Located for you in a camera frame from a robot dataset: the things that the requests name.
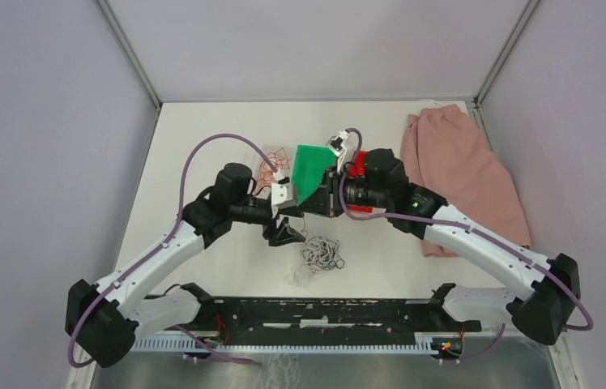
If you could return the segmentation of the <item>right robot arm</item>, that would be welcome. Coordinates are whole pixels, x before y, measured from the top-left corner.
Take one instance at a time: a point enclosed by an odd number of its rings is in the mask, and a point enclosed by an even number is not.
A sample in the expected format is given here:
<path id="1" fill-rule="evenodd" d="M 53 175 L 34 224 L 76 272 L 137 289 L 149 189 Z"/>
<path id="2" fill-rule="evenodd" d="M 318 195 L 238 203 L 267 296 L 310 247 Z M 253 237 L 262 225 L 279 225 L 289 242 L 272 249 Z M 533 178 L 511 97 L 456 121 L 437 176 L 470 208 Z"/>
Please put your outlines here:
<path id="1" fill-rule="evenodd" d="M 423 242 L 446 248 L 486 271 L 500 288 L 441 288 L 427 309 L 429 324 L 447 331 L 457 322 L 512 324 L 539 344 L 554 345 L 581 304 L 578 263 L 560 253 L 551 259 L 501 237 L 475 222 L 441 195 L 409 181 L 403 162 L 390 149 L 365 154 L 363 173 L 351 177 L 347 164 L 325 168 L 316 190 L 304 199 L 305 214 L 334 218 L 352 206 L 376 208 L 374 218 Z"/>

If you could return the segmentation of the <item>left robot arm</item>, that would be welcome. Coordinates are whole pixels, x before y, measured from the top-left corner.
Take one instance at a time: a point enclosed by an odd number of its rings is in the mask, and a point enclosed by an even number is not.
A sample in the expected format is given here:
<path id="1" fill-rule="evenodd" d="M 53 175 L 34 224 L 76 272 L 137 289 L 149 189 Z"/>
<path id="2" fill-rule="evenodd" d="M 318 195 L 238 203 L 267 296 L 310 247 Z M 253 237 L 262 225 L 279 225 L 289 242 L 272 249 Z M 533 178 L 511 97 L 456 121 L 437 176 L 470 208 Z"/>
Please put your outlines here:
<path id="1" fill-rule="evenodd" d="M 153 246 L 94 283 L 78 280 L 67 295 L 65 331 L 68 359 L 75 368 L 118 363 L 136 340 L 177 324 L 202 330 L 215 317 L 214 307 L 197 293 L 182 289 L 168 296 L 147 295 L 180 265 L 228 233 L 233 223 L 262 226 L 269 246 L 303 242 L 289 224 L 301 216 L 297 189 L 277 172 L 265 199 L 250 193 L 250 168 L 226 164 L 213 185 L 182 205 L 172 227 Z"/>

